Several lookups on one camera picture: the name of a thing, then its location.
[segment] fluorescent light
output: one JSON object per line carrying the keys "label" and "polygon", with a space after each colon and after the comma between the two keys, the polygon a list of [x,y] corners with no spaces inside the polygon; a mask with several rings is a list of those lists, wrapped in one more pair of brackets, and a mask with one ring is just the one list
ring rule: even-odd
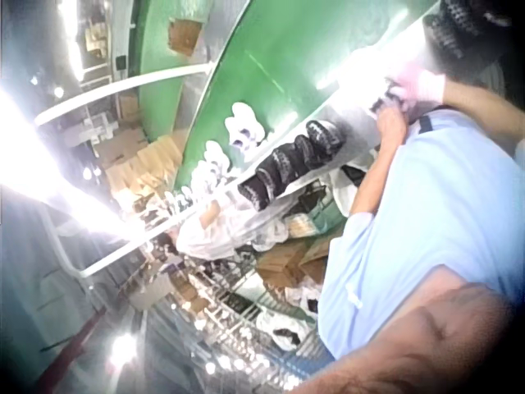
{"label": "fluorescent light", "polygon": [[240,371],[242,368],[244,368],[244,361],[242,359],[237,359],[233,362],[233,366]]}
{"label": "fluorescent light", "polygon": [[64,97],[64,89],[60,86],[57,86],[53,93],[55,94],[57,99],[61,99],[62,97]]}
{"label": "fluorescent light", "polygon": [[223,369],[231,369],[230,358],[227,355],[220,356],[217,361]]}
{"label": "fluorescent light", "polygon": [[125,224],[107,206],[63,178],[32,125],[2,90],[0,122],[0,183],[71,215],[90,231],[142,239],[144,229]]}
{"label": "fluorescent light", "polygon": [[195,328],[197,328],[198,331],[204,330],[206,327],[206,320],[201,318],[200,320],[195,321]]}
{"label": "fluorescent light", "polygon": [[89,181],[91,180],[91,178],[93,178],[93,173],[91,172],[91,170],[89,168],[85,168],[83,171],[82,171],[82,176],[84,177],[84,179],[86,181]]}
{"label": "fluorescent light", "polygon": [[118,368],[131,362],[137,356],[137,341],[127,333],[117,337],[113,342],[112,353],[109,358],[111,363]]}
{"label": "fluorescent light", "polygon": [[69,52],[69,63],[71,64],[75,78],[78,81],[84,80],[84,66],[82,66],[79,44],[76,41],[69,41],[67,43],[67,50]]}
{"label": "fluorescent light", "polygon": [[216,366],[214,363],[207,363],[206,364],[206,372],[208,372],[208,375],[213,375],[215,373]]}
{"label": "fluorescent light", "polygon": [[66,36],[75,39],[79,32],[76,0],[62,0],[58,5],[58,11],[62,14]]}

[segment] black shoe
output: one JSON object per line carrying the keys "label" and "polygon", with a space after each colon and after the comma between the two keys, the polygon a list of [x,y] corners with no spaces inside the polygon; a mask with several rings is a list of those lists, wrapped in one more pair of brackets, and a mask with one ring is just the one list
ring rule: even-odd
{"label": "black shoe", "polygon": [[323,163],[328,163],[345,144],[345,135],[331,123],[324,123],[326,126],[319,121],[309,121],[306,130],[318,157]]}

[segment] green panel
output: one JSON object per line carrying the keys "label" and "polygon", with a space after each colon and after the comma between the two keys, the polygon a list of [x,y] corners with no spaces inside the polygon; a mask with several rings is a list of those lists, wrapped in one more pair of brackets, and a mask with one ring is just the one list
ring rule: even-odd
{"label": "green panel", "polygon": [[[183,55],[168,46],[170,21],[176,18],[204,22],[212,0],[142,0],[136,43],[139,73],[185,66]],[[162,80],[139,88],[139,105],[144,131],[150,140],[171,133],[180,100],[182,78]]]}
{"label": "green panel", "polygon": [[249,104],[267,131],[296,111],[297,123],[333,93],[317,89],[357,48],[376,43],[390,18],[408,15],[393,31],[419,18],[435,0],[252,0],[229,42],[185,147],[176,187],[189,184],[207,140],[216,140],[234,165],[224,120],[231,105]]}

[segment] cardboard box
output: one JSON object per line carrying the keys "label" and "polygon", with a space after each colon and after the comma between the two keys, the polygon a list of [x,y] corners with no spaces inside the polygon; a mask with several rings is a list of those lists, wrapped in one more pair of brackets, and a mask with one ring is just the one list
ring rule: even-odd
{"label": "cardboard box", "polygon": [[321,285],[325,280],[327,257],[310,260],[299,264],[299,268],[305,275],[311,277],[314,282]]}
{"label": "cardboard box", "polygon": [[171,284],[186,301],[192,302],[198,297],[197,289],[183,277],[170,277],[170,279]]}
{"label": "cardboard box", "polygon": [[259,276],[276,287],[294,287],[301,282],[304,272],[299,269],[299,261],[304,257],[310,240],[293,240],[274,246],[263,254],[255,268]]}
{"label": "cardboard box", "polygon": [[190,57],[194,54],[202,28],[203,24],[197,21],[176,19],[171,22],[168,31],[170,48]]}
{"label": "cardboard box", "polygon": [[140,120],[139,98],[135,92],[120,93],[118,101],[121,105],[121,118],[123,121],[134,122]]}
{"label": "cardboard box", "polygon": [[210,301],[206,300],[205,298],[197,298],[193,301],[191,301],[191,306],[189,309],[194,312],[195,314],[201,312],[204,308],[208,307],[210,305]]}
{"label": "cardboard box", "polygon": [[299,261],[301,271],[311,277],[317,284],[322,284],[325,278],[330,242],[343,234],[345,224],[346,223],[342,223],[326,235],[317,237],[310,246],[310,249],[308,249],[301,261]]}
{"label": "cardboard box", "polygon": [[108,169],[114,165],[125,163],[147,146],[148,141],[140,127],[124,130],[110,140],[95,145],[99,155],[98,164],[100,167]]}

